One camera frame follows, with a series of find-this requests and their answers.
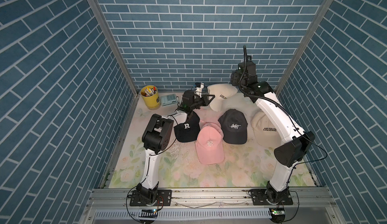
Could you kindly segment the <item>cream cap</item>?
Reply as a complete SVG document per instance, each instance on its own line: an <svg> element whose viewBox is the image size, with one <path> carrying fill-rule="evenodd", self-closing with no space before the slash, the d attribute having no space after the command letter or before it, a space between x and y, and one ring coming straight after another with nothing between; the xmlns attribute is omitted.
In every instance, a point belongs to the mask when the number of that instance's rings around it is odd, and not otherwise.
<svg viewBox="0 0 387 224"><path fill-rule="evenodd" d="M223 101L237 94L238 90L230 84L213 84L208 86L208 93L215 98L209 104L210 108L219 112L222 109Z"/></svg>

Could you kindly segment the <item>black baseball cap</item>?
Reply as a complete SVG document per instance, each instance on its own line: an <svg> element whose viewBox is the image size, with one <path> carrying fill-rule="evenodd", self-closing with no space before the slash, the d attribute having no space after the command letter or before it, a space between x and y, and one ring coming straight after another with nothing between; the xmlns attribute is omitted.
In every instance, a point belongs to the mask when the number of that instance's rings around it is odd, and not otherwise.
<svg viewBox="0 0 387 224"><path fill-rule="evenodd" d="M197 140L200 132L200 118L196 112L191 112L184 123L174 127L175 137L178 142L188 143Z"/></svg>

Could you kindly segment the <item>black cap with mesh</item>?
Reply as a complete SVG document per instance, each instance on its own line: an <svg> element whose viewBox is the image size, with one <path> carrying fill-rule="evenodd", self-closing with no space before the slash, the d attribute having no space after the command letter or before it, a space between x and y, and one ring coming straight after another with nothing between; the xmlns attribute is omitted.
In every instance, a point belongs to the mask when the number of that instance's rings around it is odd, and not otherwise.
<svg viewBox="0 0 387 224"><path fill-rule="evenodd" d="M242 145L248 139L248 123L244 113L236 110L227 110L219 119L224 137L228 144Z"/></svg>

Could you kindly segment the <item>pink baseball cap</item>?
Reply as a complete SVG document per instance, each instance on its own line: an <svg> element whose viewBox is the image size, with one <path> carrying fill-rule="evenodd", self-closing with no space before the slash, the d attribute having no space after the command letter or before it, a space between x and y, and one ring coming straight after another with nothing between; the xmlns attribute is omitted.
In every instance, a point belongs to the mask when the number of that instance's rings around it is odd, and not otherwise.
<svg viewBox="0 0 387 224"><path fill-rule="evenodd" d="M201 164L211 165L224 161L223 131L216 123L205 123L195 141L198 159Z"/></svg>

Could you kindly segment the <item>beige baseball cap with text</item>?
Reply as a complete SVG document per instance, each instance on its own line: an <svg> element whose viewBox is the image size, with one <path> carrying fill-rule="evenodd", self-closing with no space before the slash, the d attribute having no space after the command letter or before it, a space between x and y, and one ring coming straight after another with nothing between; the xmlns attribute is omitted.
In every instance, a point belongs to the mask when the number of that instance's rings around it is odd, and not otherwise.
<svg viewBox="0 0 387 224"><path fill-rule="evenodd" d="M258 111L251 120L256 142L263 147L277 148L281 144L281 137L277 128L263 111Z"/></svg>

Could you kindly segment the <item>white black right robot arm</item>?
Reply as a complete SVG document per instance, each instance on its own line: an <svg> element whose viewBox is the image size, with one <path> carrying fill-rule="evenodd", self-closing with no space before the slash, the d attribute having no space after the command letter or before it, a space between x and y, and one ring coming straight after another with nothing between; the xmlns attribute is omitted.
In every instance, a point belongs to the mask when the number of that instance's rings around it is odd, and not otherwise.
<svg viewBox="0 0 387 224"><path fill-rule="evenodd" d="M272 87L265 81L259 81L256 64L243 46L243 61L231 74L230 83L239 88L245 97L257 105L269 118L281 137L281 145L274 149L277 164L274 174L267 183L266 199L271 204L282 202L289 195L288 184L297 165L302 164L315 136L295 123L293 118L278 102Z"/></svg>

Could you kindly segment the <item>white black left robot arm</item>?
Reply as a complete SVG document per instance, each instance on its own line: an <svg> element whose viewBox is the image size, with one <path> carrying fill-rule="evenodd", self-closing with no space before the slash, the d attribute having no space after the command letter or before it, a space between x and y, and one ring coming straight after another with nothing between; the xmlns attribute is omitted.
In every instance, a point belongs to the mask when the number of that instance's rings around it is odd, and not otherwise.
<svg viewBox="0 0 387 224"><path fill-rule="evenodd" d="M158 199L158 165L161 154L170 145L172 133L181 143L195 141L201 129L200 118L194 110L208 106L214 99L213 94L203 94L198 89L187 90L173 114L152 115L142 136L146 157L144 174L136 186L136 193L142 204L152 205Z"/></svg>

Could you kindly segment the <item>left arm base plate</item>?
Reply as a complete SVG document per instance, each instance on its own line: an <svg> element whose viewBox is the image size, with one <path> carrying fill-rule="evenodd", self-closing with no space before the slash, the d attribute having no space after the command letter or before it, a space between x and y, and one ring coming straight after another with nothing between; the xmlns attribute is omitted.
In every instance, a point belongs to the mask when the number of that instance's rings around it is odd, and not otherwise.
<svg viewBox="0 0 387 224"><path fill-rule="evenodd" d="M172 190L158 189L155 191L146 191L140 193L134 190L131 193L129 206L170 206L172 198Z"/></svg>

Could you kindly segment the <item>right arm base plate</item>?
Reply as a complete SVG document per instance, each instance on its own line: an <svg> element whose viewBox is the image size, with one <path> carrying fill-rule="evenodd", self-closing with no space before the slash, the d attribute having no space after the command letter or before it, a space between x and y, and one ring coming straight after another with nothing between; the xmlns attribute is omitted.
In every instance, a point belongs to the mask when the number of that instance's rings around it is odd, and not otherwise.
<svg viewBox="0 0 387 224"><path fill-rule="evenodd" d="M253 201L253 205L293 205L288 189L277 192L272 189L251 189L248 195Z"/></svg>

